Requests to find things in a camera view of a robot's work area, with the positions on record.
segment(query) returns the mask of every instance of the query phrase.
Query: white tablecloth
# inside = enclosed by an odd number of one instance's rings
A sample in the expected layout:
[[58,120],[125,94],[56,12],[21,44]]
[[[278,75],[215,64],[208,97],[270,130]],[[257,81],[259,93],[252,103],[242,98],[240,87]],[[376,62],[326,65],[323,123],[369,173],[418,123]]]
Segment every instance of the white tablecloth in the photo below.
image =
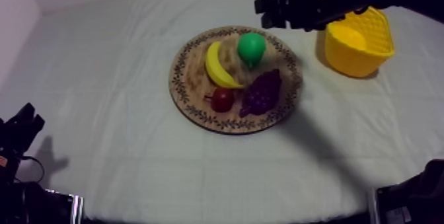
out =
[[[219,135],[168,92],[179,48],[210,28],[260,28],[254,0],[113,0],[47,14],[0,90],[46,120],[28,154],[45,187],[91,216],[156,223],[282,223],[364,207],[367,188],[444,157],[444,25],[387,9],[396,55],[371,79],[316,56],[316,32],[270,30],[303,63],[298,111],[269,130]],[[37,178],[24,163],[19,177]]]

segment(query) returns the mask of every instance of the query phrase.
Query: banana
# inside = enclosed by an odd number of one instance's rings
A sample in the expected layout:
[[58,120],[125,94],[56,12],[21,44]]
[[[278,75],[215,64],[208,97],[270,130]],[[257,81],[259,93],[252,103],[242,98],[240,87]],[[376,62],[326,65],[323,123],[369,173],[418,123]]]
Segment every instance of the banana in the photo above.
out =
[[238,84],[219,62],[220,47],[220,42],[214,42],[208,48],[205,67],[207,68],[209,77],[220,87],[227,89],[242,89],[244,86]]

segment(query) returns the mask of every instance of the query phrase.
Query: round wooden tray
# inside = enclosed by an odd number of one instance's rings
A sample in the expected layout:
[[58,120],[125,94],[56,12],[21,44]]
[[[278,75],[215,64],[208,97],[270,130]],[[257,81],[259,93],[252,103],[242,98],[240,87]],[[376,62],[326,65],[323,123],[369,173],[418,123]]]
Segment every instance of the round wooden tray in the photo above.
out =
[[[237,54],[239,37],[255,32],[266,39],[266,52],[259,66],[248,70]],[[216,85],[207,76],[205,59],[211,43],[221,41],[219,61],[243,85],[249,85],[263,72],[279,69],[282,85],[277,106],[263,115],[239,117],[242,91],[235,91],[236,102],[227,113],[217,113],[204,96],[211,96]],[[169,87],[181,113],[195,124],[219,133],[242,134],[264,130],[286,117],[300,93],[302,70],[296,55],[281,40],[254,28],[225,26],[201,33],[187,42],[176,55],[170,70]]]

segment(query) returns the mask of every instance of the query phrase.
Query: yellow plastic basket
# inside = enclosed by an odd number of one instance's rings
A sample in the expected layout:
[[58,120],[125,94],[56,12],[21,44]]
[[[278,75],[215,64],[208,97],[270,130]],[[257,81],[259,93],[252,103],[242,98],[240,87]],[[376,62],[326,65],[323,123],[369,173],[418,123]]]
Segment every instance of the yellow plastic basket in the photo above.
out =
[[389,22],[369,7],[363,14],[328,24],[325,40],[327,62],[352,77],[366,77],[394,54]]

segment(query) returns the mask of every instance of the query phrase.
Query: grape bunch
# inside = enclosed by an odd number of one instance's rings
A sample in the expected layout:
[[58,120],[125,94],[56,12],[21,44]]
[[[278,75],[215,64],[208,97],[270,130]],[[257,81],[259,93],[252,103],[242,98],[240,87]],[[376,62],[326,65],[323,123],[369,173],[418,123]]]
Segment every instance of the grape bunch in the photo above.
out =
[[256,78],[245,90],[239,116],[261,115],[274,108],[279,100],[281,83],[279,69],[265,72]]

